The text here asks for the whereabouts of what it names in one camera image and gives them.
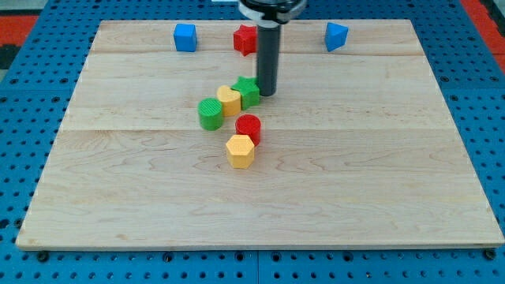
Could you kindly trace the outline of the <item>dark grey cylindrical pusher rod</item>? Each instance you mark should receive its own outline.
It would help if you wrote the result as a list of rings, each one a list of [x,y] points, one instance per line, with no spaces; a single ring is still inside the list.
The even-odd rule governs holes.
[[[280,25],[274,28],[257,27],[256,84],[262,96],[276,93],[280,36]]]

